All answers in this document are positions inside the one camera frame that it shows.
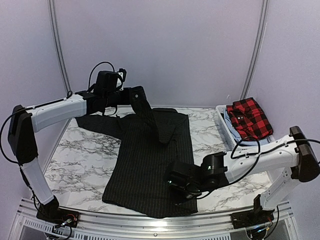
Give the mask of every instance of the white marble surface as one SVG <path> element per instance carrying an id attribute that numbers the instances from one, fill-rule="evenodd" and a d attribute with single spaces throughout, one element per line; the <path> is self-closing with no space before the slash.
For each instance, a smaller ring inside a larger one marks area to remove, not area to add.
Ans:
<path id="1" fill-rule="evenodd" d="M 189 115 L 195 164 L 200 165 L 208 154 L 228 148 L 219 134 L 217 112 L 213 108 L 175 109 Z M 108 109 L 106 115 L 113 111 Z M 131 107 L 120 107 L 117 115 L 123 117 L 132 112 Z M 141 214 L 102 202 L 103 192 L 117 162 L 120 143 L 111 136 L 79 128 L 76 120 L 71 120 L 45 172 L 48 184 L 62 206 L 95 212 Z M 248 176 L 198 200 L 198 211 L 203 213 L 251 206 L 255 196 L 270 184 L 266 172 Z"/>

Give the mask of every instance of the folded shirt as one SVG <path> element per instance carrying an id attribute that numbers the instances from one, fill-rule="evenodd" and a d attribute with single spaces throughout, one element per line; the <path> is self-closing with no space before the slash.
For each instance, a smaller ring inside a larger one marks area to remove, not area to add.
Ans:
<path id="1" fill-rule="evenodd" d="M 242 139 L 252 137 L 261 140 L 274 132 L 266 114 L 252 97 L 234 101 L 232 105 L 226 106 L 226 110 L 232 126 Z"/>
<path id="2" fill-rule="evenodd" d="M 230 116 L 228 115 L 227 108 L 224 109 L 223 113 L 224 121 L 228 129 L 230 130 L 231 135 L 233 136 L 236 143 L 238 143 L 242 138 L 240 134 L 237 132 L 237 130 L 232 126 Z M 260 145 L 266 145 L 268 144 L 268 140 L 266 138 L 259 140 Z M 242 146 L 258 146 L 258 143 L 256 141 L 243 141 L 241 142 Z"/>

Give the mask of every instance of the red and black checkered cloth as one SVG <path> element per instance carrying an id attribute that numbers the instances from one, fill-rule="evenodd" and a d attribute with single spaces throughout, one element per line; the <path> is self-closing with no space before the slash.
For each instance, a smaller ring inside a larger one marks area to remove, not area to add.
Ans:
<path id="1" fill-rule="evenodd" d="M 264 111 L 252 97 L 235 101 L 233 105 L 227 105 L 226 110 L 232 126 L 238 131 L 242 139 L 253 137 L 261 140 L 274 132 Z"/>

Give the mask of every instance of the blue fabric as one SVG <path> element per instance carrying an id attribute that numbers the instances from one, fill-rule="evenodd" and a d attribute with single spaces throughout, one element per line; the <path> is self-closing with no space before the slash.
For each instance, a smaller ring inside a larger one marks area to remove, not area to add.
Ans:
<path id="1" fill-rule="evenodd" d="M 240 134 L 238 133 L 238 131 L 232 126 L 230 117 L 228 115 L 227 108 L 224 109 L 223 116 L 224 116 L 224 121 L 225 121 L 226 126 L 228 127 L 228 129 L 229 129 L 231 135 L 233 136 L 235 142 L 238 143 L 242 138 L 241 138 Z M 264 139 L 259 140 L 259 143 L 260 143 L 260 145 L 266 145 L 269 142 L 268 142 L 267 138 L 264 138 Z M 243 141 L 243 142 L 241 142 L 240 145 L 258 146 L 258 143 L 256 141 Z"/>

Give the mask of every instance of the white plastic basket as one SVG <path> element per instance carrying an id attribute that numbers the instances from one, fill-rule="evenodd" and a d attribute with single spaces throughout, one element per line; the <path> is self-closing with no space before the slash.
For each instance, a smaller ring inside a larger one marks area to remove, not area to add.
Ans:
<path id="1" fill-rule="evenodd" d="M 236 146 L 236 141 L 234 139 L 234 137 L 232 136 L 224 118 L 222 117 L 221 113 L 225 112 L 225 108 L 227 107 L 227 105 L 219 105 L 215 107 L 216 112 L 218 113 L 218 123 L 219 126 L 222 130 L 222 133 L 226 139 L 226 142 L 228 143 L 228 146 L 230 148 L 230 150 L 234 149 L 234 147 Z M 266 137 L 268 143 L 274 142 L 275 138 L 274 136 L 270 135 Z M 238 146 L 237 149 L 239 150 L 245 150 L 245 149 L 252 149 L 252 148 L 257 148 L 256 146 Z"/>

